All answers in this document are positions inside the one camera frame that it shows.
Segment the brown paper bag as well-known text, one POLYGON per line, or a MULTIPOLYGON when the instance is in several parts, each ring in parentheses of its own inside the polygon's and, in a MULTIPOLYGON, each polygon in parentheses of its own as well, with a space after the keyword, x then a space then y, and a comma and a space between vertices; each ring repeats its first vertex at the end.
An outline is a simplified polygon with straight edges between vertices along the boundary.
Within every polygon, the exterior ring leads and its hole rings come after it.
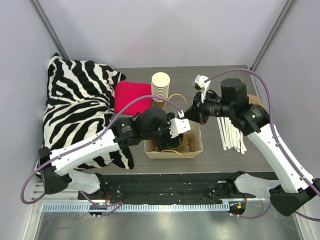
POLYGON ((145 140, 144 152, 150 159, 193 159, 203 152, 200 124, 190 121, 190 130, 178 147, 160 151, 154 141, 145 140))

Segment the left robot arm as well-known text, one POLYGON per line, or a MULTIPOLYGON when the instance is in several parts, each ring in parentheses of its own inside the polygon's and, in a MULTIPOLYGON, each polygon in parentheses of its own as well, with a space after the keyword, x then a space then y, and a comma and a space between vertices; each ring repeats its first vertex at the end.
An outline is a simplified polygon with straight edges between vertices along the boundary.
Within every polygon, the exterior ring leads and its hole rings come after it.
POLYGON ((41 180, 44 193, 53 195, 63 190, 85 192, 100 200, 107 192, 103 177, 87 174, 75 168, 102 154, 116 152, 141 141, 154 141, 160 151, 179 146, 184 133, 191 129, 183 111, 178 115, 166 113, 152 106, 134 117, 120 117, 111 121, 111 126, 96 135, 68 147, 39 150, 41 180))

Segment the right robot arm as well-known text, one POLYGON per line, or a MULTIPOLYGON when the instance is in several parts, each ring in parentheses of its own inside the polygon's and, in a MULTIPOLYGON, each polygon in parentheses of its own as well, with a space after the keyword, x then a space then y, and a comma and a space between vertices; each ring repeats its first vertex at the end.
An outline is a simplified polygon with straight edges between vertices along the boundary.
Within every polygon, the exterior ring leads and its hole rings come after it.
POLYGON ((184 116, 201 125, 209 117, 225 117, 259 149, 275 172, 276 180, 254 177, 238 171, 227 178, 226 193, 233 198, 242 193, 269 200, 283 216, 290 216, 316 196, 320 180, 315 179, 288 149, 265 108, 251 104, 246 85, 238 78, 221 82, 218 96, 210 81, 198 75, 193 83, 197 93, 184 116))

